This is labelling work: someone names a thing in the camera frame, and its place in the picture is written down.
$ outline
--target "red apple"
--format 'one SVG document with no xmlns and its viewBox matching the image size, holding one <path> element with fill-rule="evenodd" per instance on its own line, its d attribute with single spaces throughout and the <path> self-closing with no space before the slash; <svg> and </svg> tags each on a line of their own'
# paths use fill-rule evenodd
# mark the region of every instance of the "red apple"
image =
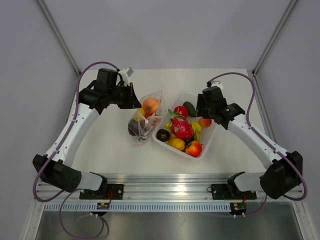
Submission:
<svg viewBox="0 0 320 240">
<path fill-rule="evenodd" d="M 212 124 L 212 119 L 207 119 L 207 118 L 200 117 L 199 118 L 199 124 L 200 124 L 200 126 L 202 128 L 208 128 Z"/>
<path fill-rule="evenodd" d="M 192 141 L 185 147 L 185 153 L 192 157 L 198 157 L 202 152 L 202 146 L 198 141 Z"/>
</svg>

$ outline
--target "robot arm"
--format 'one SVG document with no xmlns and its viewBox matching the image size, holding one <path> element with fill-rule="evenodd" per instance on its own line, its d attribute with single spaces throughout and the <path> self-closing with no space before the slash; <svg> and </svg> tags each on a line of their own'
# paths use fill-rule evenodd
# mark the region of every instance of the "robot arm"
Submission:
<svg viewBox="0 0 320 240">
<path fill-rule="evenodd" d="M 296 151 L 289 153 L 254 127 L 251 122 L 249 124 L 245 111 L 236 103 L 227 104 L 219 87 L 208 87 L 198 95 L 196 115 L 213 119 L 218 125 L 235 134 L 253 151 L 266 169 L 266 172 L 239 172 L 230 177 L 227 184 L 231 193 L 264 191 L 271 198 L 278 199 L 301 183 L 300 178 L 281 154 L 286 156 L 301 174 L 302 156 Z"/>
<path fill-rule="evenodd" d="M 56 154 L 51 159 L 41 174 L 41 180 L 67 192 L 75 189 L 85 189 L 95 192 L 95 195 L 103 196 L 106 193 L 107 178 L 92 172 L 82 172 L 72 168 L 76 152 L 84 139 L 87 131 L 104 109 L 110 104 L 117 104 L 120 109 L 141 108 L 133 84 L 129 77 L 133 73 L 131 67 L 117 72 L 101 68 L 97 79 L 79 93 L 79 106 L 76 119 L 72 115 L 60 136 L 45 153 L 44 156 L 36 155 L 33 165 L 37 172 L 48 160 L 53 152 Z M 71 122 L 74 122 L 59 151 L 57 145 L 61 142 Z"/>
</svg>

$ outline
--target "fake fruit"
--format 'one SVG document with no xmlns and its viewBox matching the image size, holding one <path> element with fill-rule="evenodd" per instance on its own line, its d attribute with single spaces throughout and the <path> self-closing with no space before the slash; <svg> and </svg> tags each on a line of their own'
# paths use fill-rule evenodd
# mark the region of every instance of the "fake fruit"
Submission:
<svg viewBox="0 0 320 240">
<path fill-rule="evenodd" d="M 185 142 L 177 137 L 170 138 L 170 140 L 168 141 L 168 145 L 175 149 L 178 149 L 179 151 L 182 151 L 186 147 Z"/>
<path fill-rule="evenodd" d="M 191 102 L 185 101 L 183 106 L 186 107 L 186 109 L 188 110 L 188 114 L 190 117 L 192 118 L 196 117 L 196 109 Z"/>
<path fill-rule="evenodd" d="M 195 121 L 191 121 L 190 123 L 192 126 L 192 133 L 194 136 L 194 140 L 199 142 L 202 128 L 201 128 L 200 124 Z"/>
<path fill-rule="evenodd" d="M 188 117 L 188 110 L 185 106 L 177 106 L 174 111 L 175 114 Z"/>
<path fill-rule="evenodd" d="M 191 142 L 194 141 L 194 140 L 195 140 L 194 137 L 191 137 L 191 138 L 188 138 L 188 139 L 183 139 L 183 141 L 184 141 L 184 143 L 185 143 L 186 146 L 188 145 L 188 143 L 191 143 Z"/>
<path fill-rule="evenodd" d="M 192 141 L 185 147 L 185 153 L 192 157 L 198 157 L 202 152 L 202 146 L 198 141 Z"/>
<path fill-rule="evenodd" d="M 170 109 L 168 109 L 171 115 L 170 128 L 171 132 L 179 139 L 190 139 L 194 135 L 192 133 L 191 124 L 184 116 L 176 115 Z"/>
<path fill-rule="evenodd" d="M 200 124 L 200 126 L 203 127 L 203 128 L 208 128 L 208 127 L 210 127 L 211 123 L 212 123 L 212 120 L 211 120 L 211 119 L 206 119 L 206 118 L 203 118 L 203 117 L 200 117 L 200 118 L 199 118 L 199 124 Z"/>
<path fill-rule="evenodd" d="M 159 100 L 154 97 L 148 97 L 142 103 L 142 108 L 145 110 L 146 113 L 149 114 L 155 113 L 158 110 L 159 106 Z"/>
<path fill-rule="evenodd" d="M 138 122 L 134 118 L 132 118 L 128 123 L 128 131 L 131 136 L 139 135 Z"/>
<path fill-rule="evenodd" d="M 171 132 L 171 127 L 170 127 L 170 122 L 167 122 L 164 126 L 165 126 L 165 129 L 166 129 L 169 133 L 172 133 L 172 132 Z"/>
<path fill-rule="evenodd" d="M 146 113 L 145 115 L 144 115 L 144 117 L 146 118 L 146 119 L 148 119 L 149 117 L 151 117 L 152 116 L 152 113 Z"/>
<path fill-rule="evenodd" d="M 145 116 L 146 111 L 145 111 L 143 108 L 140 108 L 140 109 L 139 109 L 139 113 L 140 113 L 142 116 Z M 143 119 L 140 114 L 138 114 L 138 113 L 136 112 L 136 113 L 134 114 L 134 116 L 133 116 L 134 120 L 140 121 L 141 119 Z"/>
<path fill-rule="evenodd" d="M 169 141 L 170 136 L 170 132 L 165 129 L 159 129 L 159 131 L 156 133 L 156 139 L 160 140 L 161 142 Z"/>
</svg>

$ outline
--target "purple fruit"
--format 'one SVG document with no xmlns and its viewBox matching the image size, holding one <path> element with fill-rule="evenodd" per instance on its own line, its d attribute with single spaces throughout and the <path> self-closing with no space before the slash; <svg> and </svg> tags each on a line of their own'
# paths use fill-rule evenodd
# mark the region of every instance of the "purple fruit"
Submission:
<svg viewBox="0 0 320 240">
<path fill-rule="evenodd" d="M 164 143 L 169 141 L 170 137 L 171 137 L 170 132 L 168 132 L 165 129 L 159 129 L 159 131 L 156 133 L 156 139 Z"/>
<path fill-rule="evenodd" d="M 140 120 L 139 122 L 140 129 L 143 129 L 145 126 L 145 120 Z M 131 136 L 138 136 L 139 135 L 139 126 L 138 122 L 133 118 L 128 123 L 128 132 Z"/>
<path fill-rule="evenodd" d="M 185 145 L 187 146 L 188 143 L 191 143 L 191 142 L 194 141 L 194 140 L 195 140 L 195 138 L 194 138 L 194 137 L 191 137 L 191 138 L 188 138 L 188 139 L 184 139 L 183 141 L 184 141 Z"/>
</svg>

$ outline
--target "purple cable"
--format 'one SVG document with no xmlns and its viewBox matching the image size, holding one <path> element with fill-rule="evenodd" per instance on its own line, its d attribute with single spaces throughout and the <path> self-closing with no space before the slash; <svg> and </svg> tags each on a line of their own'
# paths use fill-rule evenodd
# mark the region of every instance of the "purple cable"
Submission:
<svg viewBox="0 0 320 240">
<path fill-rule="evenodd" d="M 56 151 L 54 151 L 48 158 L 48 160 L 44 163 L 44 165 L 40 168 L 40 171 L 38 172 L 38 174 L 36 175 L 35 179 L 34 179 L 34 182 L 33 182 L 33 186 L 32 186 L 32 193 L 33 193 L 33 196 L 34 198 L 41 202 L 41 203 L 47 203 L 47 202 L 50 202 L 52 201 L 53 199 L 55 199 L 56 197 L 58 197 L 60 194 L 62 194 L 64 191 L 61 190 L 59 191 L 56 195 L 54 195 L 53 197 L 49 198 L 49 199 L 42 199 L 38 196 L 37 194 L 37 183 L 38 183 L 38 180 L 41 176 L 41 174 L 43 173 L 44 169 L 46 168 L 46 166 L 50 163 L 50 161 L 52 160 L 52 158 L 56 155 L 56 152 L 59 151 L 60 147 L 62 146 L 62 144 L 64 143 L 64 141 L 66 140 L 68 134 L 70 133 L 72 127 L 74 126 L 75 124 L 75 120 L 77 118 L 77 115 L 78 115 L 78 110 L 79 110 L 79 87 L 80 87 L 80 81 L 82 79 L 82 77 L 84 76 L 85 72 L 90 69 L 92 66 L 94 65 L 98 65 L 98 64 L 107 64 L 107 65 L 110 65 L 112 67 L 114 67 L 118 72 L 120 71 L 120 69 L 118 67 L 116 67 L 115 65 L 113 65 L 112 63 L 110 62 L 107 62 L 107 61 L 97 61 L 97 62 L 94 62 L 92 64 L 90 64 L 89 66 L 87 66 L 83 71 L 82 73 L 80 74 L 79 78 L 78 78 L 78 82 L 76 84 L 76 89 L 75 89 L 75 111 L 74 111 L 74 115 L 73 115 L 73 120 L 68 129 L 66 130 L 65 134 L 63 135 L 63 138 L 61 139 L 61 141 L 59 142 L 59 144 L 56 146 Z"/>
<path fill-rule="evenodd" d="M 92 237 L 80 237 L 80 236 L 73 235 L 71 232 L 69 232 L 69 231 L 67 230 L 67 228 L 65 227 L 64 223 L 62 222 L 62 208 L 63 208 L 65 202 L 67 201 L 67 199 L 68 199 L 73 193 L 75 193 L 76 191 L 79 191 L 79 190 L 80 190 L 80 189 L 76 189 L 76 190 L 70 192 L 70 193 L 65 197 L 65 199 L 63 200 L 63 202 L 61 203 L 61 206 L 60 206 L 60 208 L 59 208 L 59 221 L 60 221 L 60 224 L 61 224 L 61 227 L 62 227 L 63 231 L 65 231 L 65 233 L 68 234 L 70 237 L 75 238 L 75 239 L 82 239 L 82 240 L 83 240 L 83 239 L 85 239 L 85 240 L 93 240 L 93 239 L 96 239 L 97 237 L 99 237 L 99 236 L 102 234 L 103 230 L 104 230 L 105 223 L 107 223 L 107 222 L 106 222 L 106 220 L 105 220 L 103 217 L 101 217 L 101 216 L 99 216 L 99 215 L 96 215 L 96 216 L 101 220 L 102 227 L 101 227 L 101 230 L 98 232 L 98 234 L 95 235 L 95 236 L 92 236 Z"/>
<path fill-rule="evenodd" d="M 250 77 L 242 74 L 242 73 L 239 73 L 239 72 L 226 72 L 226 73 L 223 73 L 223 74 L 220 74 L 218 76 L 215 76 L 214 78 L 212 78 L 211 80 L 209 80 L 209 82 L 214 82 L 217 78 L 220 78 L 220 77 L 223 77 L 223 76 L 226 76 L 226 75 L 239 75 L 239 76 L 242 76 L 246 79 L 249 80 L 249 82 L 251 83 L 251 87 L 252 87 L 252 96 L 251 96 L 251 99 L 250 99 L 250 102 L 249 102 L 249 105 L 248 105 L 248 108 L 246 110 L 246 121 L 247 121 L 247 124 L 249 127 L 251 127 L 252 131 L 262 140 L 265 142 L 265 144 L 267 144 L 273 151 L 276 150 L 276 148 L 270 143 L 268 142 L 268 140 L 266 140 L 264 138 L 264 136 L 262 136 L 252 125 L 251 125 L 251 122 L 250 122 L 250 119 L 249 119 L 249 113 L 250 113 L 250 109 L 251 109 L 251 106 L 252 106 L 252 103 L 254 101 L 254 98 L 255 98 L 255 92 L 256 92 L 256 89 L 255 89 L 255 84 L 254 84 L 254 81 L 252 81 L 250 79 Z M 308 187 L 307 187 L 307 183 L 304 179 L 304 177 L 302 176 L 302 174 L 299 172 L 299 170 L 296 168 L 296 166 L 285 156 L 283 155 L 281 152 L 277 152 L 277 154 L 279 156 L 281 156 L 289 165 L 290 167 L 292 167 L 292 169 L 294 170 L 294 172 L 297 174 L 297 176 L 300 178 L 301 182 L 302 182 L 302 185 L 303 185 L 303 195 L 301 197 L 298 197 L 298 198 L 293 198 L 293 197 L 290 197 L 290 196 L 287 196 L 287 195 L 283 195 L 285 198 L 289 199 L 289 200 L 292 200 L 292 201 L 301 201 L 303 199 L 306 198 L 307 194 L 308 194 Z"/>
</svg>

